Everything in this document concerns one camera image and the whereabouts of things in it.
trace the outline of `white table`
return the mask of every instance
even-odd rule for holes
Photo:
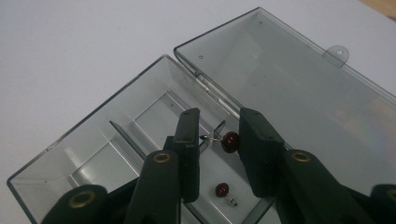
[[[162,54],[255,7],[396,95],[396,22],[359,1],[0,2],[0,223],[28,223],[7,179]]]

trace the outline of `brass rivet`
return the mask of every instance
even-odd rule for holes
[[[309,161],[311,161],[311,158],[306,153],[303,153],[303,152],[295,152],[295,153],[291,154],[291,156],[295,160],[300,161],[300,162],[309,162]]]
[[[159,153],[154,156],[154,161],[158,163],[164,163],[171,160],[171,156],[168,153]]]
[[[88,196],[88,198],[85,201],[80,202],[78,200],[78,197],[81,196]],[[81,207],[85,207],[86,205],[90,204],[91,202],[93,202],[93,200],[95,199],[95,192],[93,192],[92,190],[88,189],[88,190],[84,190],[78,194],[76,194],[75,196],[73,196],[70,200],[69,200],[69,206],[72,208],[81,208]]]
[[[388,189],[388,197],[390,197],[394,202],[396,202],[396,189]]]

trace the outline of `dark red bead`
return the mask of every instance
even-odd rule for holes
[[[225,152],[235,152],[239,148],[239,135],[235,132],[226,133],[221,140],[221,146]]]
[[[228,184],[218,184],[218,186],[216,187],[216,196],[218,196],[219,198],[224,198],[225,196],[227,196],[229,190],[230,188],[228,187]]]

